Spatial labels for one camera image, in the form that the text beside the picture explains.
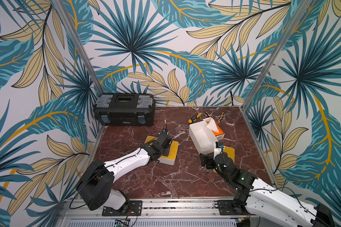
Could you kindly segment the yellow wooden lid top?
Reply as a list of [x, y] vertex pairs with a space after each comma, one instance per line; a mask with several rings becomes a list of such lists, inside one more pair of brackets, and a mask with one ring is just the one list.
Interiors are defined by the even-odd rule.
[[175, 160], [177, 156], [178, 147], [179, 147], [179, 143], [177, 141], [172, 141], [168, 156], [162, 155], [161, 158], [168, 159], [168, 160]]

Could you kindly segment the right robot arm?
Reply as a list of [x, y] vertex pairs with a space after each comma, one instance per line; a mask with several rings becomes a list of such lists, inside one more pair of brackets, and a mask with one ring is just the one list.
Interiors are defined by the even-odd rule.
[[202, 167], [215, 170], [236, 190], [229, 205], [218, 205], [222, 209], [240, 215], [258, 215], [283, 227], [335, 226], [327, 206], [301, 202], [295, 195], [290, 196], [274, 188], [249, 171], [238, 169], [224, 152], [216, 157], [201, 154], [200, 160]]

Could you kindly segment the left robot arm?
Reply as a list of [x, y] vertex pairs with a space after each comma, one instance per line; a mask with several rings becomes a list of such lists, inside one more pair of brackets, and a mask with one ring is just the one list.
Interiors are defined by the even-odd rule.
[[119, 212], [128, 210], [129, 199], [119, 190], [114, 190], [113, 184], [127, 173], [157, 161], [170, 149], [171, 142], [168, 130], [163, 129], [156, 138], [130, 154], [107, 162], [92, 161], [75, 186], [77, 194], [91, 211], [100, 207]]

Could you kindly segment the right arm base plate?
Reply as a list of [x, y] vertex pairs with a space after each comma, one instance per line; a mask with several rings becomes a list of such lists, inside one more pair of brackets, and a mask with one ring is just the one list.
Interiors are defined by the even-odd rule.
[[231, 216], [231, 215], [248, 215], [244, 205], [234, 200], [217, 200], [214, 205], [218, 209], [221, 216]]

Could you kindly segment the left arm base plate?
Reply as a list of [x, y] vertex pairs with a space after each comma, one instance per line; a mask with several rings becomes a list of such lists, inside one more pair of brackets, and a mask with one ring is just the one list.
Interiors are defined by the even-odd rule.
[[143, 201], [141, 200], [130, 200], [125, 202], [125, 204], [118, 210], [103, 207], [102, 216], [103, 217], [136, 217], [142, 214]]

